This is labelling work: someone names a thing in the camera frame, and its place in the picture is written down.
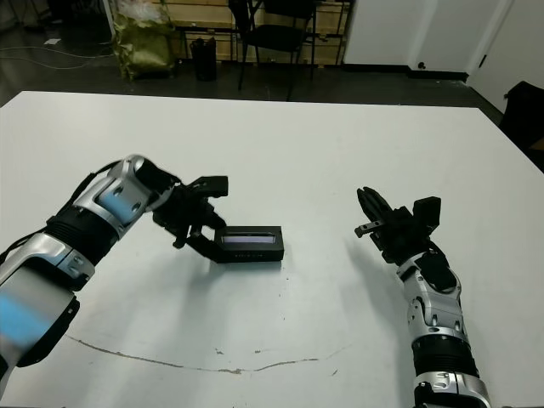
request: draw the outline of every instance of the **baseboard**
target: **baseboard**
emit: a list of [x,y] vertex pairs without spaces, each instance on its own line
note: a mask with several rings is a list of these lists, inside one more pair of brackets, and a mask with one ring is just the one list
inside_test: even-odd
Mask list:
[[468,74],[466,72],[446,72],[446,71],[412,71],[408,72],[410,78],[423,79],[445,79],[452,81],[466,82]]
[[342,68],[347,72],[410,72],[408,65],[342,64]]
[[446,71],[413,71],[408,65],[373,65],[373,64],[342,64],[342,68],[348,72],[395,72],[406,74],[410,78],[450,79],[466,81],[466,72]]

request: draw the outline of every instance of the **black bin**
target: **black bin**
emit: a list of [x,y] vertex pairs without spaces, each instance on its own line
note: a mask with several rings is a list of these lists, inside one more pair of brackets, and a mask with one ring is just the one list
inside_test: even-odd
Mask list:
[[213,37],[207,41],[198,38],[190,44],[196,79],[199,81],[215,81],[218,76],[215,48],[215,38]]

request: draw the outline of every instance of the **white door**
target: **white door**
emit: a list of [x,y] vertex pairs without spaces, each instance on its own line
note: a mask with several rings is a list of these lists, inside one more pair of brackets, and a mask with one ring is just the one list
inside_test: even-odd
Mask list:
[[544,88],[544,1],[514,0],[481,68],[468,85],[504,112],[518,82]]

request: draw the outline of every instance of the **black rectangular device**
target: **black rectangular device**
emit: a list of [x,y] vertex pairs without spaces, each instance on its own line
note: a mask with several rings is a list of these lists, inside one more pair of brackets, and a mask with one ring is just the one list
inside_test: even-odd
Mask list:
[[221,264],[283,259],[281,227],[225,227],[215,231],[214,243],[221,248]]

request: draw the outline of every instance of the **small display screen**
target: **small display screen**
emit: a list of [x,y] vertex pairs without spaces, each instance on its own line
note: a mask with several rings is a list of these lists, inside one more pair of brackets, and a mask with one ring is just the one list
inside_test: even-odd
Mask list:
[[225,244],[273,244],[274,235],[225,235],[223,243]]

